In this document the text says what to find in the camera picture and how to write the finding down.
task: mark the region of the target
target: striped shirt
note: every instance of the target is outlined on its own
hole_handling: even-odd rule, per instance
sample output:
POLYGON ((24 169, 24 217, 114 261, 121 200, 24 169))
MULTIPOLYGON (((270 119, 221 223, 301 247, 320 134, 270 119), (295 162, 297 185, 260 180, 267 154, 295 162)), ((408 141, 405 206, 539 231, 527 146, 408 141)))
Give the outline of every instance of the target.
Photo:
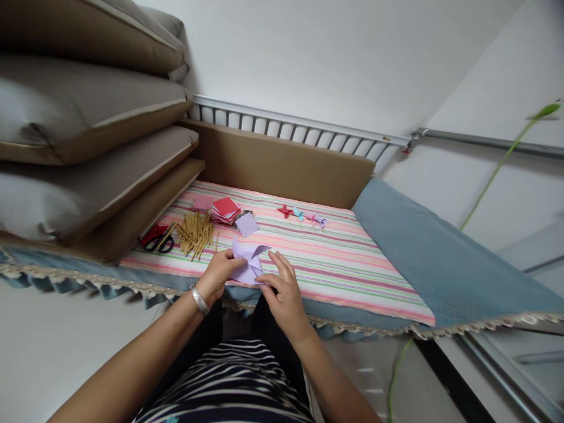
POLYGON ((313 423, 313 418, 262 341, 232 339, 205 353, 136 421, 313 423))

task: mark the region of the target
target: white railing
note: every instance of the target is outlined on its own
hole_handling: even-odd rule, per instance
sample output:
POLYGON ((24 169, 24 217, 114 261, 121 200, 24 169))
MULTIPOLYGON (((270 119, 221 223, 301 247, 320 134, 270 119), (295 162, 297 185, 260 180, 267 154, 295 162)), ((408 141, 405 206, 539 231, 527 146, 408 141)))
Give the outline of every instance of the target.
POLYGON ((194 106, 189 116, 194 120, 366 157, 375 163, 375 174, 381 174, 410 141, 407 137, 303 119, 200 95, 194 95, 194 106))

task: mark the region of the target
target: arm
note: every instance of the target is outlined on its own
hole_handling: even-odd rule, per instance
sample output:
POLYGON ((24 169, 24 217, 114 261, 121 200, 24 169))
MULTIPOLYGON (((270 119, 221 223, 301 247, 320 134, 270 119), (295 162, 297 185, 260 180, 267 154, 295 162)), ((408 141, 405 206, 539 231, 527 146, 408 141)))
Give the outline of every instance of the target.
POLYGON ((269 283, 278 291, 275 294, 269 286, 260 286, 276 323, 288 337, 305 368, 323 417, 331 423, 381 423, 366 399, 337 367, 310 325, 292 265, 278 252, 273 254, 269 251, 268 256, 278 266, 281 277, 266 274, 256 280, 269 283))
MULTIPOLYGON (((229 274, 244 264, 231 250, 213 256, 196 284, 209 307, 221 298, 229 274)), ((202 319, 192 293, 186 293, 94 373, 48 423, 132 421, 202 319)))

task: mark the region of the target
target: blue blanket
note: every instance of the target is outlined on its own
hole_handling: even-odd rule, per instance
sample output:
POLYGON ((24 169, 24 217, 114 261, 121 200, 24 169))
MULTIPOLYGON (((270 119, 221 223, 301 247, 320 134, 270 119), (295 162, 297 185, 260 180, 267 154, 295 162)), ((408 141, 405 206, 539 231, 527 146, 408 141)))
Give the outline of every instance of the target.
MULTIPOLYGON (((407 331, 427 338, 514 321, 564 319, 564 299, 380 179, 369 181, 353 211, 429 305, 437 325, 304 300, 323 338, 338 334, 353 342, 407 331)), ((174 299, 196 282, 14 247, 0 250, 0 277, 13 287, 53 287, 60 293, 85 286, 100 290, 106 299, 131 289, 143 293, 147 308, 174 299)), ((258 290, 227 287, 224 302, 248 312, 259 295, 258 290)))

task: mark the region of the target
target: hand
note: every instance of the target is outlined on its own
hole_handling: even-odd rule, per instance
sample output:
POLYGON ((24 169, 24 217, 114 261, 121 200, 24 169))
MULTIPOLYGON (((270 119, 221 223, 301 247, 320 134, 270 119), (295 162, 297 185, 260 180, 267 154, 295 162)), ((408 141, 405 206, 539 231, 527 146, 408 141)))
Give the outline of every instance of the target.
POLYGON ((268 256, 278 267, 281 277, 270 273, 259 276, 255 280, 269 283, 270 286, 260 285, 259 289, 268 302, 270 312, 288 340, 291 343, 299 343, 315 332, 301 302, 296 272, 290 262, 279 252, 273 254, 272 251, 269 251, 268 256), (278 294, 274 293, 271 286, 276 288, 278 294))
POLYGON ((196 289, 206 301, 208 307, 221 298, 225 282, 233 270, 245 266, 244 258, 233 258, 231 250, 218 251, 213 255, 206 271, 196 283, 196 289))

